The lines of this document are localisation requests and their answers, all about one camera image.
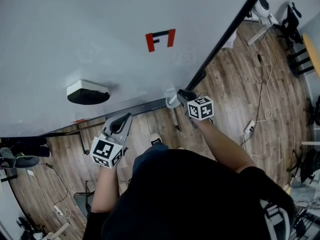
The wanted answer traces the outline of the person's right forearm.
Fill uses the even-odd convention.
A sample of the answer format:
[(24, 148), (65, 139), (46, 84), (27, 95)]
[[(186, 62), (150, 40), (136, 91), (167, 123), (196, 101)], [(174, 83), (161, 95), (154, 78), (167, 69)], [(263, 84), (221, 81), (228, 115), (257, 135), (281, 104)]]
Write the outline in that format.
[(212, 155), (219, 163), (237, 173), (248, 167), (256, 167), (249, 154), (209, 120), (192, 119), (192, 122), (201, 132)]

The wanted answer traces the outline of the red and black tape mark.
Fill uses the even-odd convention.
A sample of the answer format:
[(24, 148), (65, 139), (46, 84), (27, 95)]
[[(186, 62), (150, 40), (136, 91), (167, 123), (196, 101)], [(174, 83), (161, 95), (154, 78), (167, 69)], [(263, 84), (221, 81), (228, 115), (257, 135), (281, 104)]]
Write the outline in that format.
[(147, 49), (150, 53), (156, 50), (156, 45), (162, 43), (162, 46), (168, 48), (174, 46), (176, 29), (163, 30), (158, 32), (151, 32), (145, 35)]

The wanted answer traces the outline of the person's blue jeans leg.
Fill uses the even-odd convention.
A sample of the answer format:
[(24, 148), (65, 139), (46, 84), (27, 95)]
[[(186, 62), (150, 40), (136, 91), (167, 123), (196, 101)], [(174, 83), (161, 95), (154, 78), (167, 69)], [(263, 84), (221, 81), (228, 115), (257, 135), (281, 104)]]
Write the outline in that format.
[(138, 167), (147, 159), (152, 158), (153, 156), (159, 155), (164, 151), (168, 150), (169, 147), (162, 142), (158, 141), (151, 145), (143, 154), (139, 155), (135, 158), (133, 167), (132, 167), (132, 174), (134, 175)]

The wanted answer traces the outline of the black metal chair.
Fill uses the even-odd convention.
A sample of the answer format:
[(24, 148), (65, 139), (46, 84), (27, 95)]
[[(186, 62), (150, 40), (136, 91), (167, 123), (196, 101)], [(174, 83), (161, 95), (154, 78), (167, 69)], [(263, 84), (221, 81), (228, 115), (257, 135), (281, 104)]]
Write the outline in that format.
[(95, 191), (90, 191), (88, 181), (85, 181), (85, 191), (76, 192), (73, 195), (73, 199), (78, 206), (80, 212), (87, 219), (92, 211), (92, 203)]

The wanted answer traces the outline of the person's white shoe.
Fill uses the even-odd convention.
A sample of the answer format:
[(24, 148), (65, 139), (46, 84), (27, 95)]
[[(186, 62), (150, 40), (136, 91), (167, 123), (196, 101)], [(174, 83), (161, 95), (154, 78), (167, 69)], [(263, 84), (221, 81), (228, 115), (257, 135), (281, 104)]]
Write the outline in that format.
[(152, 133), (150, 135), (150, 139), (149, 140), (150, 140), (151, 146), (155, 146), (155, 145), (158, 145), (158, 144), (161, 144), (161, 145), (163, 144), (162, 138), (158, 133)]

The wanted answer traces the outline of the white desk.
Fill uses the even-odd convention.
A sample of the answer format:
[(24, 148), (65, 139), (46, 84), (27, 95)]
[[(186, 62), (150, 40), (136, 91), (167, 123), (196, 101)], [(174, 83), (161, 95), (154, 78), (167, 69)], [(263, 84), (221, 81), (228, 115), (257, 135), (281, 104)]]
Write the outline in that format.
[(246, 17), (244, 18), (244, 21), (250, 22), (251, 24), (253, 24), (254, 22), (259, 23), (262, 24), (262, 27), (258, 32), (255, 32), (254, 36), (247, 42), (249, 46), (252, 45), (255, 41), (257, 41), (260, 37), (262, 37), (273, 25), (279, 24), (274, 15), (271, 13), (271, 10), (268, 17), (260, 17), (255, 13), (253, 7), (247, 13)]

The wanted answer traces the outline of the black office chair with headrest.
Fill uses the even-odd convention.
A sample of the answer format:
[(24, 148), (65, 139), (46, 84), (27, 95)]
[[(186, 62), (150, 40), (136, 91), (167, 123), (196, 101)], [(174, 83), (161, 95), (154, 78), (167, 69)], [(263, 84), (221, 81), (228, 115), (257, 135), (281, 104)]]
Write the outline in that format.
[(287, 45), (287, 50), (290, 50), (294, 43), (303, 44), (303, 38), (298, 31), (299, 18), (302, 14), (297, 10), (294, 2), (287, 5), (287, 17), (282, 21), (282, 24), (277, 28), (282, 35), (278, 35), (278, 38), (284, 38)]

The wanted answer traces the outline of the white cup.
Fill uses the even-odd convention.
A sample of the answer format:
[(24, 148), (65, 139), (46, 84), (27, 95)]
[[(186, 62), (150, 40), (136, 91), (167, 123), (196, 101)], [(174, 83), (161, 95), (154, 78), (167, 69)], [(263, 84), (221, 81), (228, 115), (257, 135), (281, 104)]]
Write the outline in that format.
[(179, 102), (179, 100), (177, 99), (173, 104), (169, 104), (169, 100), (175, 95), (177, 94), (177, 90), (173, 87), (173, 88), (170, 88), (170, 89), (167, 89), (165, 91), (165, 103), (166, 103), (166, 106), (169, 108), (169, 109), (174, 109), (176, 107), (178, 107), (181, 103)]

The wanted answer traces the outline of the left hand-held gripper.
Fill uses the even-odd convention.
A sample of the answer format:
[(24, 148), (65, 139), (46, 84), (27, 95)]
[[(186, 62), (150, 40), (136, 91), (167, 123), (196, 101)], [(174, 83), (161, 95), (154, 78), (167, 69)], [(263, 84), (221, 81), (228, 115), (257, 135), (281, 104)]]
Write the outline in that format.
[(99, 166), (113, 169), (125, 156), (133, 116), (122, 113), (108, 118), (99, 135), (93, 139), (90, 156)]

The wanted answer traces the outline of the person's left forearm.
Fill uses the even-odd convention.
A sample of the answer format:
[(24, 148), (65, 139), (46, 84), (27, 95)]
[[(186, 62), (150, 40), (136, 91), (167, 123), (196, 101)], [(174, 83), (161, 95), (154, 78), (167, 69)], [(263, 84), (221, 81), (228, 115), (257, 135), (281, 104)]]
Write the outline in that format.
[(120, 197), (117, 166), (113, 168), (101, 167), (91, 211), (93, 213), (110, 213)]

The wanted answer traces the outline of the large white whiteboard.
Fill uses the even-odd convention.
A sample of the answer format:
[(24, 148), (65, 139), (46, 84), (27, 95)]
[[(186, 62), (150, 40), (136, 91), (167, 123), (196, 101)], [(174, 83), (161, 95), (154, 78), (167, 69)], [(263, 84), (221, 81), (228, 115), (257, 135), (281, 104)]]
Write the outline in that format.
[[(187, 88), (257, 0), (0, 0), (0, 138), (40, 136)], [(176, 29), (149, 52), (145, 35)], [(79, 80), (108, 88), (67, 99)]]

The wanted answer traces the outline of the round wooden table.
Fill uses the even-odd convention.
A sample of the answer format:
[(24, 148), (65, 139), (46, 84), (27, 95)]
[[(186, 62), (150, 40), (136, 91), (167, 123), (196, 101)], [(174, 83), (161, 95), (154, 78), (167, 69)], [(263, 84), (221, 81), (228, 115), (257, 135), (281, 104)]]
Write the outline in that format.
[[(318, 52), (318, 49), (314, 45), (311, 38), (306, 33), (302, 34), (302, 41), (304, 44), (304, 49), (287, 56), (291, 73), (296, 78), (299, 78), (300, 75), (315, 70), (317, 75), (320, 77), (320, 53)], [(304, 53), (307, 53), (308, 57), (297, 61), (296, 58)], [(307, 62), (311, 62), (312, 66), (300, 70), (299, 67)]]

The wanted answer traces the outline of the black and white bowl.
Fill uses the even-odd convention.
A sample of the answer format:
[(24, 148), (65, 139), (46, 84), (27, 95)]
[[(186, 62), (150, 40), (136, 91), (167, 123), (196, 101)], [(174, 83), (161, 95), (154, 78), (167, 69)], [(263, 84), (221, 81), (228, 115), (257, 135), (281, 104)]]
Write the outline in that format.
[(98, 105), (109, 100), (107, 87), (85, 80), (78, 80), (66, 89), (67, 100), (78, 105)]

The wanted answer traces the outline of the white round device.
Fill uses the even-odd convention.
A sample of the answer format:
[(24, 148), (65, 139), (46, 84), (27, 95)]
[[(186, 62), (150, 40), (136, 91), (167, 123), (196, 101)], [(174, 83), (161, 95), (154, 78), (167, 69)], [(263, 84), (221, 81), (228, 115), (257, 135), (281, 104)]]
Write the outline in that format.
[(270, 5), (267, 0), (258, 0), (254, 5), (253, 10), (262, 18), (267, 18), (270, 15)]

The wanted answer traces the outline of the person's black shirt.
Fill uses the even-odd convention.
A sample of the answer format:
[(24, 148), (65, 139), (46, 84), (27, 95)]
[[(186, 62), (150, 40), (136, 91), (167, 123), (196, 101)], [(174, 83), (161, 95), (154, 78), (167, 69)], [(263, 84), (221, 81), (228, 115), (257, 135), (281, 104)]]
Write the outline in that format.
[(112, 211), (89, 215), (83, 240), (271, 240), (271, 205), (292, 230), (292, 198), (260, 168), (168, 149), (137, 166)]

